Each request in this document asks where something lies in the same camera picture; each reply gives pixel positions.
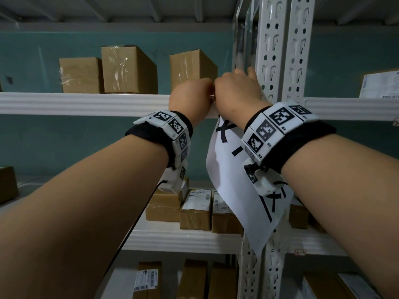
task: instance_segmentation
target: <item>black cable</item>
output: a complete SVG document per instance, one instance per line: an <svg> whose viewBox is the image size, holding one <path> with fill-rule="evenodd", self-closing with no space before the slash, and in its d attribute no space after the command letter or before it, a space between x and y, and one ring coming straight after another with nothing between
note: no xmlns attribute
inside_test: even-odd
<svg viewBox="0 0 399 299"><path fill-rule="evenodd" d="M127 233L126 237L124 238L124 240L122 241L121 245L119 246L116 254L114 255L114 257L111 260L111 263L109 264L107 270L105 271L105 274L103 277L105 277L105 275L107 274L107 272L109 271L109 269L111 268L112 264L115 262L115 259L117 258L117 256L119 255L119 253L122 250L122 247L124 246L124 244L126 243L127 239L129 238L130 234L132 233L134 227L137 224L137 221L140 219L141 215L143 214L144 210L146 209L146 206L148 204L148 202L150 201L151 197L154 195L155 191L158 189L158 187L162 184L162 183L167 183L167 181L160 181L157 186L155 187L154 191L152 192L150 198L147 200L147 203L145 205L145 207L142 209L142 211L140 212L140 215L137 217L136 221L134 222L134 224L132 225L132 227L130 228L129 232Z"/></svg>

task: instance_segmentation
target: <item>cardboard box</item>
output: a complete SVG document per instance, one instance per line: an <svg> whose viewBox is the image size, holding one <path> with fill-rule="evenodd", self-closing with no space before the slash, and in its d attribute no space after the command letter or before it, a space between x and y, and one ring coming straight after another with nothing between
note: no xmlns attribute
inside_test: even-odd
<svg viewBox="0 0 399 299"><path fill-rule="evenodd" d="M309 214L309 224L314 227L320 233L327 233L327 231L322 227L322 225L317 221L312 214Z"/></svg>
<svg viewBox="0 0 399 299"><path fill-rule="evenodd" d="M0 204L18 196L17 180L13 167L0 167Z"/></svg>
<svg viewBox="0 0 399 299"><path fill-rule="evenodd" d="M358 274L338 273L337 280L351 299L382 299Z"/></svg>
<svg viewBox="0 0 399 299"><path fill-rule="evenodd" d="M399 68L364 75L359 98L399 99Z"/></svg>
<svg viewBox="0 0 399 299"><path fill-rule="evenodd" d="M204 299L207 262L186 259L176 299Z"/></svg>
<svg viewBox="0 0 399 299"><path fill-rule="evenodd" d="M133 299L161 299L162 262L140 262L134 283Z"/></svg>
<svg viewBox="0 0 399 299"><path fill-rule="evenodd" d="M334 274L304 273L302 281L304 299L353 299L347 295Z"/></svg>
<svg viewBox="0 0 399 299"><path fill-rule="evenodd" d="M102 47L106 93L158 94L155 63L137 46Z"/></svg>
<svg viewBox="0 0 399 299"><path fill-rule="evenodd" d="M157 189L146 207L148 221L180 221L180 207L189 192L187 181L183 181L179 195Z"/></svg>
<svg viewBox="0 0 399 299"><path fill-rule="evenodd" d="M99 58L59 59L63 93L103 93L102 61Z"/></svg>
<svg viewBox="0 0 399 299"><path fill-rule="evenodd" d="M309 211L295 197L291 201L290 217L288 221L295 229L307 229L309 221Z"/></svg>
<svg viewBox="0 0 399 299"><path fill-rule="evenodd" d="M212 233L242 234L243 226L218 192L213 194Z"/></svg>
<svg viewBox="0 0 399 299"><path fill-rule="evenodd" d="M200 49L170 55L169 60L172 90L186 80L217 78L217 66Z"/></svg>
<svg viewBox="0 0 399 299"><path fill-rule="evenodd" d="M180 228L182 230L211 230L212 190L191 190L180 209Z"/></svg>
<svg viewBox="0 0 399 299"><path fill-rule="evenodd" d="M237 269L214 262L208 299L237 299Z"/></svg>

